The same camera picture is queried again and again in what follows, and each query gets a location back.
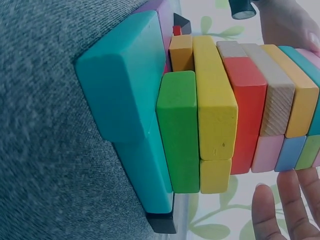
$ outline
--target fingernail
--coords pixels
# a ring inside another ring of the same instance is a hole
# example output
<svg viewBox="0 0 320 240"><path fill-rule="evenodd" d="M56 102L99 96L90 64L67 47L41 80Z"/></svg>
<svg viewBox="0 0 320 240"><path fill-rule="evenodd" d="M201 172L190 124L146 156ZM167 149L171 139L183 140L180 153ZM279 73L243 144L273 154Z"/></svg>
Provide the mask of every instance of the fingernail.
<svg viewBox="0 0 320 240"><path fill-rule="evenodd" d="M309 32L309 40L313 43L318 49L320 49L320 40L313 32Z"/></svg>
<svg viewBox="0 0 320 240"><path fill-rule="evenodd" d="M265 185L264 183L258 183L256 186L255 186L255 188L257 188L258 186L260 186L260 185Z"/></svg>

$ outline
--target hand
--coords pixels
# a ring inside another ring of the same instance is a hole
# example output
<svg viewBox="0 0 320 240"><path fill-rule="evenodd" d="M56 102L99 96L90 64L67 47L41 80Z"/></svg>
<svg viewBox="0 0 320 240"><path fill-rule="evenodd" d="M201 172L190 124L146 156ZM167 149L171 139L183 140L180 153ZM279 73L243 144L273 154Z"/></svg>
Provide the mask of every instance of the hand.
<svg viewBox="0 0 320 240"><path fill-rule="evenodd" d="M320 179L315 168L280 172L277 185L290 239L320 240L320 231L309 222L300 187L315 223L320 225ZM256 187L252 200L252 222L257 240L286 240L276 220L275 202L266 185Z"/></svg>
<svg viewBox="0 0 320 240"><path fill-rule="evenodd" d="M320 56L320 29L296 0L259 0L264 44L291 46Z"/></svg>

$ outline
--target tower of blocks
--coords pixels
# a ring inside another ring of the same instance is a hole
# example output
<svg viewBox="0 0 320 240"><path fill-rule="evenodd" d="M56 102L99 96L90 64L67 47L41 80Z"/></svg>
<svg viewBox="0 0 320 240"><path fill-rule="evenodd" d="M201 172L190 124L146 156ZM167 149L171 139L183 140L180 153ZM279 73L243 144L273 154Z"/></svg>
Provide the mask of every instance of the tower of blocks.
<svg viewBox="0 0 320 240"><path fill-rule="evenodd" d="M215 44L168 0L150 0L75 71L156 233L178 231L183 194L223 193L250 170L320 166L320 59L304 49Z"/></svg>

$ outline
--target gray couch cushion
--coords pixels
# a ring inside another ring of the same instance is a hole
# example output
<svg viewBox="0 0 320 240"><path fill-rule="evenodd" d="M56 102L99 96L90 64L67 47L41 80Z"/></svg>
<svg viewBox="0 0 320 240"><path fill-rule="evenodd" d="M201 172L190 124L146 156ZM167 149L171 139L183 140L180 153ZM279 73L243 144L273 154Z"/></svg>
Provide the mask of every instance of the gray couch cushion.
<svg viewBox="0 0 320 240"><path fill-rule="evenodd" d="M146 0L0 1L0 239L155 240L72 62Z"/></svg>

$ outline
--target green leaf print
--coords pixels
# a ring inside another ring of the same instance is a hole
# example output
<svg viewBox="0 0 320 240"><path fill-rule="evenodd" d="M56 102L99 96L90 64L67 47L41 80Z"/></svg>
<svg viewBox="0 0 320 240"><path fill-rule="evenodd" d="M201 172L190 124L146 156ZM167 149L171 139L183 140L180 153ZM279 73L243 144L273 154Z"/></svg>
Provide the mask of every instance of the green leaf print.
<svg viewBox="0 0 320 240"><path fill-rule="evenodd" d="M236 176L231 175L229 179L229 186L228 190L224 193L220 193L219 200L220 200L220 208L225 208L228 206L232 198L235 196L238 188L238 179Z"/></svg>
<svg viewBox="0 0 320 240"><path fill-rule="evenodd" d="M244 30L245 30L244 26L232 26L232 27L229 27L227 30L224 30L223 32L219 33L219 36L222 38L238 36L242 34Z"/></svg>
<svg viewBox="0 0 320 240"><path fill-rule="evenodd" d="M189 195L189 212L188 212L188 223L190 224L195 218L199 204L199 194L190 194Z"/></svg>
<svg viewBox="0 0 320 240"><path fill-rule="evenodd" d="M203 16L201 18L201 32L206 35L212 26L212 19L209 16Z"/></svg>
<svg viewBox="0 0 320 240"><path fill-rule="evenodd" d="M228 237L230 229L221 224L205 224L190 229L194 234L206 240L222 240Z"/></svg>
<svg viewBox="0 0 320 240"><path fill-rule="evenodd" d="M215 0L215 7L217 9L227 9L229 7L228 0Z"/></svg>
<svg viewBox="0 0 320 240"><path fill-rule="evenodd" d="M239 240L256 240L252 220L249 220L241 229Z"/></svg>
<svg viewBox="0 0 320 240"><path fill-rule="evenodd" d="M274 204L277 205L278 203L280 203L280 196L279 196L279 191L278 191L278 187L276 184L270 186L272 193L273 193L273 197L274 197Z"/></svg>
<svg viewBox="0 0 320 240"><path fill-rule="evenodd" d="M276 221L277 221L279 227L282 228L288 234L286 220L280 218L280 219L277 219Z"/></svg>

